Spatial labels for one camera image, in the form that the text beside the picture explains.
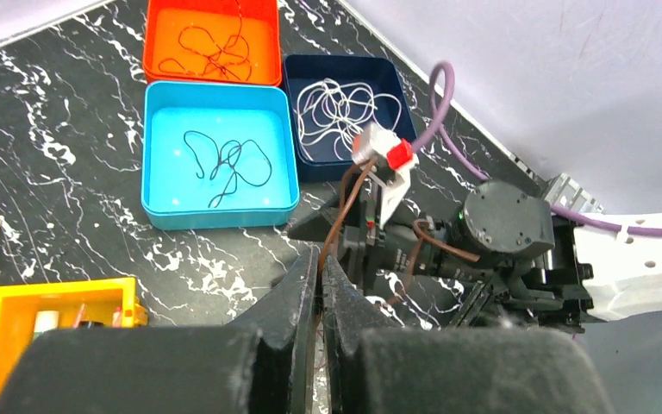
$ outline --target blue box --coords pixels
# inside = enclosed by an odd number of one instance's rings
[[[331,131],[323,139],[310,146],[304,146],[301,141],[297,120],[298,105],[300,104],[301,107],[305,105],[308,93],[303,94],[300,103],[298,102],[299,96],[306,87],[325,78],[330,78],[339,85],[361,82],[369,85],[374,94],[392,95],[401,104],[399,121],[394,128],[395,133],[410,142],[417,138],[397,69],[387,59],[366,56],[292,54],[285,58],[283,76],[282,87],[288,94],[293,119],[292,131],[296,147],[298,178],[302,182],[338,181],[352,165],[351,152],[340,141],[336,141],[336,138],[340,136],[339,133]],[[345,91],[351,92],[353,87],[346,88]],[[360,96],[360,94],[353,96],[353,98],[356,97],[363,98],[364,96]],[[374,110],[377,121],[385,128],[392,127],[394,119],[397,118],[397,104],[389,98],[375,99],[374,102],[377,106]],[[348,108],[349,117],[361,119],[364,116],[365,106],[352,103],[348,105]],[[307,143],[313,142],[319,136],[312,136],[312,134],[322,130],[320,125],[328,124],[331,120],[330,117],[324,115],[322,109],[318,110],[316,114],[315,120],[318,122],[309,118],[309,113],[306,113],[304,117],[306,134],[303,141]]]
[[[143,136],[141,204],[158,229],[280,225],[298,205],[288,99],[277,88],[154,82]]]

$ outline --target navy blue box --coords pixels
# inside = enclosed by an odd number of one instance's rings
[[[338,133],[330,133],[323,140],[310,147],[301,145],[297,119],[298,97],[307,86],[325,78],[330,78],[340,85],[362,82],[369,85],[374,94],[392,95],[402,106],[399,121],[394,128],[395,133],[400,138],[410,142],[417,138],[409,107],[404,97],[402,82],[397,75],[397,69],[389,60],[367,56],[289,55],[283,63],[282,87],[288,95],[298,178],[302,182],[338,181],[352,165],[351,153],[343,146],[343,143],[337,142],[336,145],[337,153],[341,158],[334,152],[335,137],[340,135]],[[307,96],[304,96],[303,102],[300,103],[302,106]],[[354,99],[359,97],[364,97],[364,94],[360,93],[353,96]],[[383,127],[390,128],[397,117],[397,104],[389,98],[379,98],[374,102],[378,108],[374,111],[377,121]],[[350,103],[348,108],[350,108],[350,112],[347,114],[357,119],[365,111],[364,105],[355,103]],[[331,119],[325,117],[322,110],[319,110],[317,114],[319,114],[316,116],[318,123],[308,121],[304,123],[307,134],[320,130],[318,124],[323,124]]]

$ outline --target yellow box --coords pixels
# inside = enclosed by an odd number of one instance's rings
[[[123,328],[147,323],[135,296],[135,279],[102,279],[42,285],[0,286],[0,392],[11,370],[32,342],[38,311],[59,311],[59,327],[71,328],[85,304],[84,320],[112,324],[122,308]]]

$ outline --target red cap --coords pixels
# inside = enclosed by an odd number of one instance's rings
[[[387,164],[393,170],[407,164],[410,160],[412,160],[412,147],[405,140],[387,153]]]

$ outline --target brown string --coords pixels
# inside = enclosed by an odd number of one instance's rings
[[[331,248],[332,245],[335,246],[336,242],[338,241],[338,236],[339,232],[341,231],[341,226],[344,224],[344,218],[346,218],[347,214],[349,214],[349,210],[352,209],[353,202],[356,199],[356,197],[359,195],[359,192],[361,191],[361,186],[364,184],[364,180],[366,179],[366,176],[369,175],[369,173],[372,171],[372,168],[374,167],[374,163],[377,162],[377,157],[372,157],[370,160],[368,160],[366,163],[361,164],[361,166],[364,166],[364,169],[361,171],[361,174],[359,175],[359,178],[356,180],[356,183],[354,184],[354,187],[352,188],[351,194],[349,194],[349,199],[346,200],[346,203],[344,203],[344,197],[340,196],[339,202],[340,202],[340,211],[339,215],[336,217],[336,221],[334,224],[331,226],[331,230],[328,232],[326,235],[326,241],[323,243],[323,249],[321,249],[321,255],[318,258],[318,277],[321,277],[321,274],[323,273],[323,267],[326,264],[326,256],[328,255],[329,249]],[[346,192],[346,181],[348,181],[348,178],[346,180],[342,180],[342,184],[344,184],[340,188],[341,193],[340,194],[345,194]],[[332,250],[334,253],[334,256],[336,256],[336,247],[334,247],[334,250]]]
[[[220,77],[227,80],[248,81],[253,74],[253,67],[250,64],[250,44],[247,42],[247,39],[242,36],[244,18],[242,16],[240,0],[234,0],[234,2],[237,4],[240,26],[237,29],[237,34],[229,36],[224,45],[217,43],[215,37],[206,28],[195,26],[193,24],[182,28],[178,34],[177,42],[179,46],[181,46],[186,52],[201,56],[207,60],[207,63],[204,65],[201,72],[186,68],[186,66],[176,58],[166,58],[161,60],[158,65],[159,71],[174,75],[191,75],[202,78],[206,78],[215,72],[219,72]],[[210,42],[216,47],[217,51],[215,53],[206,54],[201,52],[197,47],[186,44],[186,39],[184,37],[191,31],[204,33],[209,38]],[[173,65],[178,66],[180,71],[166,68],[166,64],[168,63],[173,63]],[[241,67],[247,68],[247,76],[244,78],[238,74],[238,69],[241,69]]]
[[[400,302],[400,297],[403,294],[407,296],[407,290],[409,289],[409,286],[412,285],[412,279],[415,278],[414,273],[415,273],[415,263],[417,262],[417,255],[420,254],[420,250],[422,249],[422,244],[424,242],[432,244],[433,246],[445,252],[448,252],[449,254],[454,254],[461,259],[465,259],[468,261],[478,261],[480,259],[480,256],[477,254],[466,252],[465,250],[461,250],[459,248],[454,248],[449,244],[445,244],[444,242],[435,239],[428,233],[425,233],[425,230],[428,229],[428,225],[429,225],[428,221],[424,219],[417,219],[412,223],[412,229],[415,231],[415,234],[417,235],[417,243],[415,244],[415,247],[412,248],[412,251],[409,254],[407,268],[405,268],[405,272],[404,272],[405,278],[402,280],[402,286],[395,291],[394,296],[387,299],[386,302],[388,305],[398,304]]]

